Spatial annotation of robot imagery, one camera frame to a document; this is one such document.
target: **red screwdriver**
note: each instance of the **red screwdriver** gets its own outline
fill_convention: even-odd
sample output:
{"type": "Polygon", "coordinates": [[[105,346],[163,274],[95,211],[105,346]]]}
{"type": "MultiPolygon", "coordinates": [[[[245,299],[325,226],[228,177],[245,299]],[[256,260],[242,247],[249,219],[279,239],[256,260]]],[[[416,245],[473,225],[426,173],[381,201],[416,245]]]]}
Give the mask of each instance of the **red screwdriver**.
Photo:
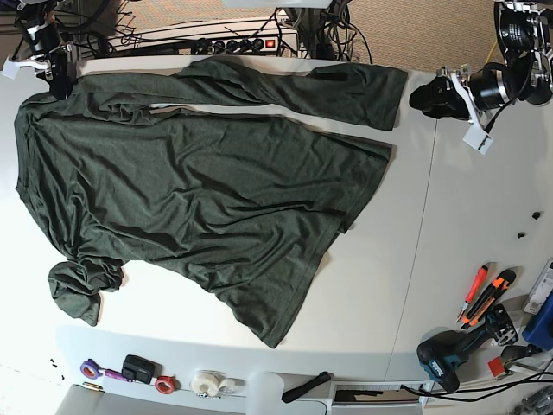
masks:
{"type": "Polygon", "coordinates": [[[461,307],[461,312],[457,316],[457,322],[461,321],[463,314],[465,314],[465,311],[467,310],[468,306],[473,301],[476,291],[478,291],[478,288],[480,287],[480,285],[486,280],[486,277],[487,277],[487,265],[483,265],[476,273],[476,277],[474,277],[473,285],[470,287],[470,291],[465,297],[465,303],[461,307]]]}

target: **cordless drill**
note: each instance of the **cordless drill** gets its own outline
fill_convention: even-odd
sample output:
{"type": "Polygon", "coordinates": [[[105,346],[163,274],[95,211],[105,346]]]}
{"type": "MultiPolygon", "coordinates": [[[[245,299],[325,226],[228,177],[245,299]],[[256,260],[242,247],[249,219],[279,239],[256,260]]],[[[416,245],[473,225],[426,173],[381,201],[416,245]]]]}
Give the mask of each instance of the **cordless drill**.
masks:
{"type": "Polygon", "coordinates": [[[436,338],[439,336],[419,344],[416,354],[430,379],[438,382],[448,393],[459,389],[459,378],[455,374],[457,368],[468,362],[468,357],[484,342],[495,339],[500,346],[518,342],[517,331],[501,304],[493,307],[484,323],[457,342],[446,343],[436,338]]]}

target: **green long-sleeve shirt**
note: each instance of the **green long-sleeve shirt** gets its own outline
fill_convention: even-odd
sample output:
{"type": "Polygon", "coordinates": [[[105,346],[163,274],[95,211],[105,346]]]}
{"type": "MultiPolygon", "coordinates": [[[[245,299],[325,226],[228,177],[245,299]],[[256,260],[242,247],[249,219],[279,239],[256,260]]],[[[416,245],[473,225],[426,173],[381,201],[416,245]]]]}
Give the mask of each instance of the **green long-sleeve shirt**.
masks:
{"type": "Polygon", "coordinates": [[[55,302],[95,325],[99,291],[118,289],[121,267],[141,259],[212,292],[276,347],[390,149],[286,118],[149,106],[279,104],[390,130],[405,80],[384,67],[275,76],[209,59],[173,77],[90,75],[65,101],[29,99],[16,119],[17,190],[67,257],[48,276],[55,302]]]}

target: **metal bracket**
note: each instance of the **metal bracket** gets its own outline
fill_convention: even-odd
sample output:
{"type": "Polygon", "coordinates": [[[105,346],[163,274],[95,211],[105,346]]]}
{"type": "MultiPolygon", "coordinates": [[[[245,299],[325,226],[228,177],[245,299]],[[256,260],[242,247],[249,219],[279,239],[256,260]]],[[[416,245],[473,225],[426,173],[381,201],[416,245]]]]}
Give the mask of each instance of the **metal bracket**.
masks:
{"type": "Polygon", "coordinates": [[[38,71],[50,71],[51,64],[49,61],[36,61],[34,59],[25,59],[23,61],[13,61],[12,56],[8,55],[6,61],[3,64],[2,75],[14,80],[22,67],[33,67],[38,71]]]}
{"type": "Polygon", "coordinates": [[[470,145],[473,149],[477,150],[480,154],[485,155],[492,145],[493,138],[491,138],[487,132],[484,131],[484,125],[480,119],[479,111],[470,99],[468,91],[461,85],[459,75],[456,72],[453,72],[450,76],[456,92],[465,101],[470,115],[469,123],[471,123],[471,126],[468,129],[467,134],[465,134],[463,141],[470,145]]]}

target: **purple tape roll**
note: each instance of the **purple tape roll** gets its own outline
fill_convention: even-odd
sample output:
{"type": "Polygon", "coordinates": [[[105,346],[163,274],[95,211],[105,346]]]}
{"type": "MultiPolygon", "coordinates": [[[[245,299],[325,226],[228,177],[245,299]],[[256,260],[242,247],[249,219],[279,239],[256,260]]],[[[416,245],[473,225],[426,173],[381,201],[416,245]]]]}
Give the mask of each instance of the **purple tape roll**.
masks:
{"type": "Polygon", "coordinates": [[[88,379],[94,380],[100,376],[100,366],[98,366],[92,359],[89,359],[80,365],[80,372],[88,379]]]}

